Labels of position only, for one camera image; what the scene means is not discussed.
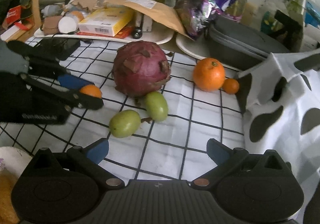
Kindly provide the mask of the wooden chair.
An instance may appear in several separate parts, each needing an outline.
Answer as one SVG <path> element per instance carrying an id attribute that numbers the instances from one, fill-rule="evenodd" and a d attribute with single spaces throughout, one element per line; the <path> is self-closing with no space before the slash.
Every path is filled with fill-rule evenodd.
<path id="1" fill-rule="evenodd" d="M 39 0 L 30 0 L 29 6 L 20 7 L 22 17 L 1 34 L 2 41 L 27 41 L 41 26 Z"/>

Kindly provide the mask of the large orange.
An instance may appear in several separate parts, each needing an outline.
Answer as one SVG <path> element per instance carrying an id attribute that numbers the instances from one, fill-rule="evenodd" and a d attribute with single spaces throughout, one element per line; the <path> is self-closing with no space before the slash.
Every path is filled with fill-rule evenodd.
<path id="1" fill-rule="evenodd" d="M 225 69 L 214 58 L 199 60 L 193 70 L 193 81 L 203 91 L 216 91 L 222 87 L 225 81 Z"/>

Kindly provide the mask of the small orange by cloth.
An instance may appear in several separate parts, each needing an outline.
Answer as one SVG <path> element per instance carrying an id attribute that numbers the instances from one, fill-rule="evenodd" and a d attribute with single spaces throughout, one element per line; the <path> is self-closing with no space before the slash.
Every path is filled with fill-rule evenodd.
<path id="1" fill-rule="evenodd" d="M 239 91 L 239 88 L 239 82 L 233 78 L 227 78 L 222 85 L 223 91 L 230 95 L 236 94 Z"/>

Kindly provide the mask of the brown paper envelope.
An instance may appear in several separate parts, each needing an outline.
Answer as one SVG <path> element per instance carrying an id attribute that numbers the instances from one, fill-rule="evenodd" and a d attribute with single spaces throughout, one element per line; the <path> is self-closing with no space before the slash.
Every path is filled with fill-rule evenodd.
<path id="1" fill-rule="evenodd" d="M 123 5 L 140 12 L 153 21 L 188 37 L 186 30 L 175 9 L 153 0 L 105 0 L 105 4 Z"/>

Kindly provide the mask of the green fruit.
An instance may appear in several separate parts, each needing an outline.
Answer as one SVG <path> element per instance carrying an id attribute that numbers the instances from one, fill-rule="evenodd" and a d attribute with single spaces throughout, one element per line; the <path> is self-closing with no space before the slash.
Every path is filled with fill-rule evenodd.
<path id="1" fill-rule="evenodd" d="M 114 115 L 109 122 L 111 134 L 116 138 L 129 137 L 140 127 L 141 118 L 134 110 L 124 110 Z"/>
<path id="2" fill-rule="evenodd" d="M 164 96 L 157 91 L 148 93 L 144 98 L 148 115 L 157 122 L 166 120 L 168 117 L 168 104 Z"/>

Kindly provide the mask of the black flat box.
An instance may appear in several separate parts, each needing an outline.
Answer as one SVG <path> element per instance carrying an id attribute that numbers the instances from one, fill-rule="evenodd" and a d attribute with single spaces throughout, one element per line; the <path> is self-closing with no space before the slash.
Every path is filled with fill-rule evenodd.
<path id="1" fill-rule="evenodd" d="M 66 60 L 80 47 L 80 40 L 71 38 L 46 38 L 38 42 L 34 48 L 39 57 Z"/>

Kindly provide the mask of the dark grey zip case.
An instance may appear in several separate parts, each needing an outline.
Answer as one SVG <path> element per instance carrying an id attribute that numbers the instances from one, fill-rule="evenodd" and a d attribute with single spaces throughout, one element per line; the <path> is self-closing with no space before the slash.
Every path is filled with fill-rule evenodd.
<path id="1" fill-rule="evenodd" d="M 212 58 L 242 71 L 261 63 L 271 53 L 290 53 L 270 36 L 222 16 L 208 25 L 204 38 Z"/>

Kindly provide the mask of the small orange tangerine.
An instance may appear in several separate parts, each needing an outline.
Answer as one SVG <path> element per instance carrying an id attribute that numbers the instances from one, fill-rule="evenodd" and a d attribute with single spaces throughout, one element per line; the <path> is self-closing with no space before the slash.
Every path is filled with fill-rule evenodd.
<path id="1" fill-rule="evenodd" d="M 80 93 L 92 96 L 92 97 L 96 97 L 96 98 L 100 98 L 102 99 L 102 93 L 101 90 L 95 86 L 95 85 L 86 85 L 83 86 L 80 90 Z"/>

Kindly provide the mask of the white tray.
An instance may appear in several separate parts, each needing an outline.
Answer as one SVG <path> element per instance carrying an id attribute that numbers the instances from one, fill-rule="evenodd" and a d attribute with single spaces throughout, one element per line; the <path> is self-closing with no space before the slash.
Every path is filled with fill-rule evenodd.
<path id="1" fill-rule="evenodd" d="M 44 33 L 37 29 L 34 33 L 36 38 L 74 38 L 74 39 L 91 39 L 91 40 L 105 40 L 105 41 L 115 41 L 119 43 L 130 43 L 134 41 L 150 41 L 158 45 L 169 42 L 173 36 L 174 31 L 165 27 L 162 24 L 155 22 L 152 27 L 151 32 L 144 32 L 141 38 L 133 39 L 131 35 L 126 38 L 120 39 L 115 37 L 105 37 L 101 35 L 79 35 L 79 34 L 56 34 L 56 35 L 44 35 Z"/>
<path id="2" fill-rule="evenodd" d="M 176 35 L 176 45 L 182 52 L 195 59 L 201 60 L 211 57 L 209 45 L 204 39 L 204 36 L 194 41 L 178 33 Z"/>

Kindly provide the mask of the red dragon fruit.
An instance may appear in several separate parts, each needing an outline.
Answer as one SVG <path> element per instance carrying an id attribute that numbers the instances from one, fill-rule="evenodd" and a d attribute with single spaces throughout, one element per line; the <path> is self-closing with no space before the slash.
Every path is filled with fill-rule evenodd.
<path id="1" fill-rule="evenodd" d="M 116 90 L 129 97 L 158 91 L 170 80 L 171 67 L 164 51 L 150 41 L 128 43 L 117 50 L 112 77 Z"/>

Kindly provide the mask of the yellow white carton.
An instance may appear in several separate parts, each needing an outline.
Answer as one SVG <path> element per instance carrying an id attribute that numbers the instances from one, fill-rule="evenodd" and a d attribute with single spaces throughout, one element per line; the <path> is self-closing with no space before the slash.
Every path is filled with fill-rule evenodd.
<path id="1" fill-rule="evenodd" d="M 128 7 L 98 9 L 79 22 L 79 31 L 114 37 L 133 18 L 134 10 Z"/>

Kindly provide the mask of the white floral plate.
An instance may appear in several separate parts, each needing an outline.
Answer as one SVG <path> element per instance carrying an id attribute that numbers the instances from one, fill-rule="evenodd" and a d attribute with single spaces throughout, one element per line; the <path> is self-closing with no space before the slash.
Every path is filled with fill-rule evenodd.
<path id="1" fill-rule="evenodd" d="M 15 147 L 1 147 L 1 223 L 19 223 L 11 202 L 11 193 L 18 178 L 32 157 Z"/>

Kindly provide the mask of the white tray left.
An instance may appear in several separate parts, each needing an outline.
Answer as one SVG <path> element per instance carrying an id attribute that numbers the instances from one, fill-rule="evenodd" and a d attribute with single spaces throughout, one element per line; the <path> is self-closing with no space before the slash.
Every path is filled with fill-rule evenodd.
<path id="1" fill-rule="evenodd" d="M 34 33 L 36 38 L 74 38 L 74 39 L 91 39 L 91 40 L 105 40 L 105 41 L 115 41 L 119 43 L 130 43 L 134 41 L 150 41 L 158 45 L 169 42 L 173 36 L 174 31 L 165 27 L 162 24 L 155 22 L 152 27 L 151 32 L 144 32 L 141 38 L 133 39 L 131 35 L 126 38 L 120 39 L 115 37 L 105 37 L 101 35 L 79 35 L 79 34 L 56 34 L 56 35 L 44 35 L 44 33 L 37 29 Z"/>

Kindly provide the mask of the black white checked tablecloth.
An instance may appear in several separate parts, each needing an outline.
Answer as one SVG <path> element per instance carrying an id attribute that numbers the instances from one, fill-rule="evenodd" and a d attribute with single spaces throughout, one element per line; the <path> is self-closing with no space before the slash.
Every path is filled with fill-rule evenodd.
<path id="1" fill-rule="evenodd" d="M 48 147 L 62 152 L 74 145 L 85 147 L 108 138 L 110 150 L 101 166 L 130 179 L 184 179 L 191 181 L 215 167 L 206 155 L 208 139 L 234 148 L 244 146 L 242 116 L 232 95 L 203 92 L 192 82 L 195 59 L 170 53 L 171 80 L 161 90 L 169 115 L 163 122 L 145 122 L 130 137 L 115 138 L 108 123 L 118 112 L 135 110 L 146 117 L 143 105 L 115 90 L 111 76 L 120 43 L 84 41 L 61 64 L 71 73 L 100 87 L 104 106 L 98 111 L 74 109 L 64 125 L 1 124 L 1 146 L 29 154 Z"/>

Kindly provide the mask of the cow print cloth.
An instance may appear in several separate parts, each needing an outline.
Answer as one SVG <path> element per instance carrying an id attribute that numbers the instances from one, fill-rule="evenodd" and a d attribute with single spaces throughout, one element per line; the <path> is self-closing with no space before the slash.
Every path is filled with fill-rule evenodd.
<path id="1" fill-rule="evenodd" d="M 278 152 L 304 193 L 298 223 L 319 223 L 319 50 L 270 54 L 237 75 L 245 147 Z"/>

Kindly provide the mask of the white round jar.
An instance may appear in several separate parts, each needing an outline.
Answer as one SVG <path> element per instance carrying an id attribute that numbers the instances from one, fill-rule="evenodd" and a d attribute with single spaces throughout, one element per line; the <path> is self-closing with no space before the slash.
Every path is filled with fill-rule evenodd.
<path id="1" fill-rule="evenodd" d="M 68 12 L 58 23 L 58 30 L 62 34 L 69 34 L 79 29 L 79 23 L 84 19 L 80 11 Z"/>

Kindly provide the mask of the white tray right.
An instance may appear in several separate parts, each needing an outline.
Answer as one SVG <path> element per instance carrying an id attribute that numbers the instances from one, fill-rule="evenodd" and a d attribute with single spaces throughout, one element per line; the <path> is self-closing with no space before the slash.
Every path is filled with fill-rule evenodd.
<path id="1" fill-rule="evenodd" d="M 194 41 L 178 33 L 176 35 L 176 45 L 182 52 L 195 59 L 201 60 L 211 57 L 209 45 L 204 39 L 204 36 Z"/>

